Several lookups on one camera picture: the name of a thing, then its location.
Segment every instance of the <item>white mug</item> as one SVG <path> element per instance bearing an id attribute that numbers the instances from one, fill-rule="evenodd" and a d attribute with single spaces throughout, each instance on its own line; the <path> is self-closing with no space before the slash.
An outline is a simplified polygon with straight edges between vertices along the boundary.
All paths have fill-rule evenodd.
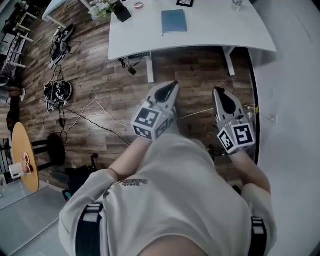
<path id="1" fill-rule="evenodd" d="M 24 169 L 22 167 L 22 164 L 20 162 L 9 165 L 9 171 L 10 171 L 12 179 L 19 178 L 20 176 L 22 176 L 25 173 Z"/>

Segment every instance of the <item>forearm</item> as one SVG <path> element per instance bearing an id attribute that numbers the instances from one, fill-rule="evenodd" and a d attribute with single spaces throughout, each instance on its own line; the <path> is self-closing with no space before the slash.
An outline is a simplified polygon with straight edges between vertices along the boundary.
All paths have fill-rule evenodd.
<path id="1" fill-rule="evenodd" d="M 271 188 L 268 178 L 250 159 L 245 151 L 239 151 L 235 154 L 232 154 L 230 155 L 230 158 L 235 168 L 238 170 L 238 173 L 244 185 L 252 183 L 271 194 Z"/>
<path id="2" fill-rule="evenodd" d="M 120 180 L 134 175 L 151 144 L 152 141 L 148 139 L 137 138 L 109 168 Z"/>

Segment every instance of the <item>white t-shirt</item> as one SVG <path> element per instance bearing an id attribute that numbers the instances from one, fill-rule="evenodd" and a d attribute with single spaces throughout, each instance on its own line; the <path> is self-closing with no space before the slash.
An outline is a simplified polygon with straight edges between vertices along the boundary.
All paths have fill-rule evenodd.
<path id="1" fill-rule="evenodd" d="M 151 145 L 135 175 L 117 182 L 113 171 L 97 171 L 71 198 L 59 222 L 60 240 L 71 256 L 80 215 L 97 200 L 107 215 L 110 256 L 138 256 L 170 235 L 188 238 L 209 256 L 245 256 L 252 215 L 264 220 L 266 255 L 276 241 L 270 194 L 247 184 L 240 196 L 218 175 L 208 152 L 175 134 Z"/>

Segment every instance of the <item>shirt sleeve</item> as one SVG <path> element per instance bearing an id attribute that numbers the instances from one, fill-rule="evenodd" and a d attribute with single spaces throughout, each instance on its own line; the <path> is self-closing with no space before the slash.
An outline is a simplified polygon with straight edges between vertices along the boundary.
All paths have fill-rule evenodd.
<path id="1" fill-rule="evenodd" d="M 60 241 L 70 255 L 74 255 L 73 244 L 79 218 L 87 205 L 94 203 L 118 177 L 113 170 L 103 169 L 92 173 L 84 185 L 71 197 L 59 215 Z"/>
<path id="2" fill-rule="evenodd" d="M 267 243 L 264 255 L 268 255 L 277 240 L 277 228 L 271 204 L 271 195 L 254 184 L 246 184 L 242 189 L 241 196 L 251 208 L 252 214 L 255 217 L 263 219 L 267 231 Z"/>

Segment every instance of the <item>pink round object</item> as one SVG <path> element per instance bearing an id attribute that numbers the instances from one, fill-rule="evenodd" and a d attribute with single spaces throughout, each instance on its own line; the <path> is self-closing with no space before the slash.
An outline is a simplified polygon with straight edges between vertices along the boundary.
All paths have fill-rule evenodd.
<path id="1" fill-rule="evenodd" d="M 136 9 L 141 9 L 142 7 L 144 7 L 144 4 L 142 2 L 137 2 L 134 4 L 134 8 Z"/>

